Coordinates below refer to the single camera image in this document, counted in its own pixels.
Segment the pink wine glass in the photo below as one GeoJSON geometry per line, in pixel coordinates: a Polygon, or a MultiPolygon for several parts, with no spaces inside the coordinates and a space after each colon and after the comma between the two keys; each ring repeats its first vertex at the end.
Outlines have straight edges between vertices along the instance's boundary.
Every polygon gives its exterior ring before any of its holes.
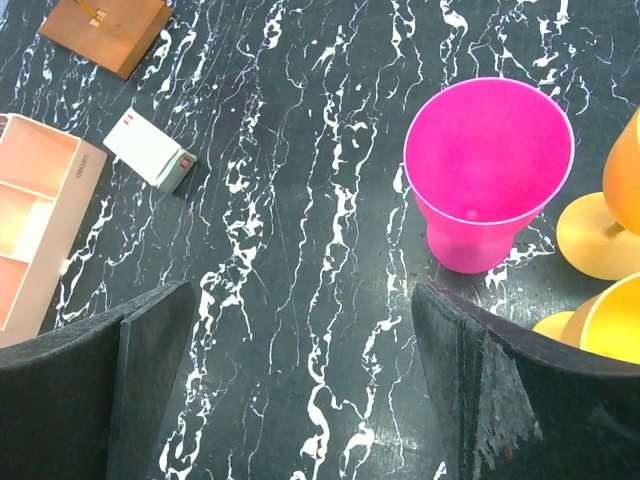
{"type": "Polygon", "coordinates": [[[499,265],[561,190],[574,155],[567,114],[529,84],[483,77],[437,93],[412,120],[403,150],[432,255],[462,274],[499,265]]]}

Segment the yellow wine glass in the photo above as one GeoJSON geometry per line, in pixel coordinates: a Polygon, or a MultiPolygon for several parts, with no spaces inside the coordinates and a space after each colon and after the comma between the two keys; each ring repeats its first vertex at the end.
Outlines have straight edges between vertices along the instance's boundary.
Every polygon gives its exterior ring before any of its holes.
{"type": "Polygon", "coordinates": [[[602,190],[581,196],[562,212],[559,250],[576,270],[617,281],[639,271],[639,114],[609,151],[602,190]]]}
{"type": "Polygon", "coordinates": [[[533,330],[590,353],[639,364],[639,273],[619,280],[575,311],[547,316],[533,330]]]}

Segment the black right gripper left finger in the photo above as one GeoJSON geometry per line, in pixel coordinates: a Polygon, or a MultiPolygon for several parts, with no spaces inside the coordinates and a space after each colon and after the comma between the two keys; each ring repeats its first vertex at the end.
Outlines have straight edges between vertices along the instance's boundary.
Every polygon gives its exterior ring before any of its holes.
{"type": "Polygon", "coordinates": [[[173,281],[2,348],[2,478],[145,478],[194,309],[173,281]]]}

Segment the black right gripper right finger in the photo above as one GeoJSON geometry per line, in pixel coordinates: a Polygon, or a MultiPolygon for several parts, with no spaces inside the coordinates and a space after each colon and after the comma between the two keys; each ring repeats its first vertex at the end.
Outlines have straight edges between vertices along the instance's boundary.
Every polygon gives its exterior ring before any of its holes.
{"type": "Polygon", "coordinates": [[[434,283],[411,299],[456,479],[635,479],[639,368],[562,344],[434,283]]]}

